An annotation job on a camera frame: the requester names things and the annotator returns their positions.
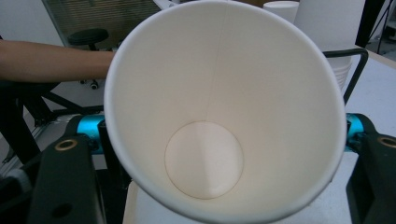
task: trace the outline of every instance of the chair wheel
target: chair wheel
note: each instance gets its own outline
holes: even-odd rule
[[[91,83],[91,89],[93,89],[93,90],[99,89],[99,84],[97,83],[97,81],[93,81]]]

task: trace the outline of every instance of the white cup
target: white cup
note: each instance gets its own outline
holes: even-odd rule
[[[110,66],[105,112],[138,186],[202,222],[299,211],[331,181],[346,140],[321,51],[289,22],[235,1],[186,3],[140,23]]]
[[[294,23],[299,3],[294,1],[274,1],[264,3],[262,8],[270,11],[283,19]]]
[[[332,67],[340,90],[343,89],[352,66],[352,57],[329,58],[327,60]]]

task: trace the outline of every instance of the stack of paper cups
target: stack of paper cups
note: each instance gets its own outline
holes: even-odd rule
[[[299,3],[295,1],[275,1],[265,3],[262,8],[294,23]]]
[[[364,0],[300,0],[294,25],[322,51],[353,49],[361,23]],[[352,64],[351,57],[328,60],[340,89]]]

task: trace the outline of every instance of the wall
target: wall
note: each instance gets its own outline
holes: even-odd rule
[[[0,0],[0,35],[8,40],[63,45],[41,0]]]

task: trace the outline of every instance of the paper cup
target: paper cup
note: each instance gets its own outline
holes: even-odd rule
[[[346,140],[322,52],[289,22],[235,1],[186,3],[140,23],[110,66],[105,112],[139,187],[202,222],[299,211],[332,180]]]
[[[352,66],[352,61],[350,60],[347,65],[335,67],[332,70],[337,79],[340,90],[344,88],[351,66]]]
[[[275,1],[264,3],[262,8],[294,23],[299,3],[294,1]]]
[[[300,0],[294,21],[322,51],[353,49],[364,0]]]

